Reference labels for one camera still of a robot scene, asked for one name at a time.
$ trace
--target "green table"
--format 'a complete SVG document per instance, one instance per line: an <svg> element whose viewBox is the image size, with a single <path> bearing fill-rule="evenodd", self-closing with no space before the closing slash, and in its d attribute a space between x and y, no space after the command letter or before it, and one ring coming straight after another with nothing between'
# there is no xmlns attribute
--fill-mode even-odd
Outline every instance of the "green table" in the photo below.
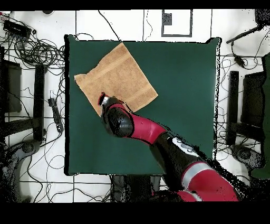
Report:
<svg viewBox="0 0 270 224"><path fill-rule="evenodd" d="M217 47L209 43L124 42L158 97L136 114L168 126L212 158ZM110 136L74 76L87 73L119 44L65 36L67 103L65 173L162 174L149 147Z"/></svg>

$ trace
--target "power strip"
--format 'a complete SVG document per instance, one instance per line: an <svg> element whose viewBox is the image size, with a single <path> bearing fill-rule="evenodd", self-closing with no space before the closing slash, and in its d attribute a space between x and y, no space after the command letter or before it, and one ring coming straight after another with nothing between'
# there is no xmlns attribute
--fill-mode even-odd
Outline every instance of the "power strip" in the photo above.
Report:
<svg viewBox="0 0 270 224"><path fill-rule="evenodd" d="M22 42L25 42L30 38L31 31L32 31L30 28L26 26L13 23L9 20L4 21L3 30L9 32L12 38L21 40Z"/></svg>

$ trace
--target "towel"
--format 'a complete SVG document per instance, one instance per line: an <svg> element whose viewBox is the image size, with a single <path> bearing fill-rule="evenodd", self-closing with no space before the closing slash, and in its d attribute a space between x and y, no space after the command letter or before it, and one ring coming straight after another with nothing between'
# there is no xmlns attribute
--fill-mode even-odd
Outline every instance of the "towel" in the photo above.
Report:
<svg viewBox="0 0 270 224"><path fill-rule="evenodd" d="M90 72L74 78L99 116L102 113L98 105L101 92L122 100L133 112L158 96L123 43L102 58Z"/></svg>

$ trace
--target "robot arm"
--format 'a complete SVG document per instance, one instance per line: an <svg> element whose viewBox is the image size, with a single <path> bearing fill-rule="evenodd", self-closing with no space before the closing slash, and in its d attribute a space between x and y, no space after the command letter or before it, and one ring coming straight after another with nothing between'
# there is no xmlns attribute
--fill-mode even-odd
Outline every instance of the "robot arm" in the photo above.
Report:
<svg viewBox="0 0 270 224"><path fill-rule="evenodd" d="M116 97L102 93L99 105L102 106L101 119L107 132L116 137L134 138L147 143L163 169L168 187L174 191L181 189L185 169L192 163L202 161L193 147L171 136L159 124L129 113Z"/></svg>
<svg viewBox="0 0 270 224"><path fill-rule="evenodd" d="M237 200L233 187L213 170L194 147L168 133L159 124L126 111L123 102L102 93L102 122L108 133L116 137L134 138L149 145L164 172L171 191L185 188L196 191L203 200ZM188 192L182 191L181 197Z"/></svg>

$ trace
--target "floor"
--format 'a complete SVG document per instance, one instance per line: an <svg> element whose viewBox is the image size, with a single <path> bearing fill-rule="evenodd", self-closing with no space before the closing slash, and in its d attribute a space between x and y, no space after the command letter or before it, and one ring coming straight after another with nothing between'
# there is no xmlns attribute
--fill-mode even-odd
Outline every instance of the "floor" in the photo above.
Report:
<svg viewBox="0 0 270 224"><path fill-rule="evenodd" d="M227 107L227 87L228 74L231 70L238 70L240 74L239 91L243 88L244 75L262 71L261 57L270 51L270 35L266 35L269 28L264 28L259 32L252 33L238 41L235 41L234 52L237 55L246 57L248 62L246 68L253 68L246 70L234 63L230 44L226 41L238 34L247 31L256 26L254 10L193 10L192 14L192 37L162 37L161 36L161 13L162 10L131 10L131 11L101 11L107 18L111 26L115 30L117 36L121 40L135 40L135 41L184 41L184 42L206 42L209 38L220 37L222 43L220 47L220 82L219 86L219 104L218 104L218 121L220 122L218 129L220 134L219 142L223 142L224 127L222 122L226 122L226 107ZM190 11L186 10L165 10L165 13L172 13L172 26L165 26L164 34L182 34L186 35L190 30ZM39 39L47 39L55 43L60 48L64 44L65 34L90 34L95 40L117 40L116 35L112 32L105 19L95 11L55 11L52 15L45 15L42 11L33 12L12 12L10 20L16 19L37 30L37 37ZM3 21L0 21L0 37L4 37L5 33L2 29ZM78 35L80 40L90 40L92 37L85 34ZM22 69L27 67L16 58L16 52L12 46L6 53L5 59L21 64ZM55 74L61 73L61 69L52 69ZM34 70L23 70L21 81L21 98L25 104L26 109L33 116L33 99L25 98L31 97L34 92ZM45 76L45 99L56 94L59 89L59 81L61 77L47 73ZM64 107L65 96L61 95L62 100L57 102L59 109ZM241 101L242 95L239 93L239 108L238 119L241 115ZM24 109L20 113L6 114L6 121L23 119L27 116ZM53 114L51 108L45 103L44 109L44 127L48 128L47 142L55 139L58 136L53 122ZM25 139L31 139L31 130L23 131L14 135L6 137L6 144L13 145L21 141L26 135ZM237 142L240 143L243 139L238 137ZM30 174L37 180L43 183L43 189L36 198L35 202L48 203L49 199L46 197L46 191L49 190L50 200L52 202L88 202L92 197L104 197L110 189L110 179L106 175L94 174L78 174L76 176L66 176L63 173L64 166L64 143L65 137L63 135L55 142L42 147L36 154L30 166ZM249 139L245 144L250 144L256 151L260 151L260 145L256 144L254 140ZM221 165L234 175L243 175L248 178L247 169L238 161L229 155L230 150L224 149L226 145L218 144L219 152L217 159ZM31 195L32 202L39 193L41 185L34 181L27 174L26 170L29 165L30 158L28 157L23 162L21 168L20 185L22 195ZM249 184L248 180L239 176L240 180Z"/></svg>

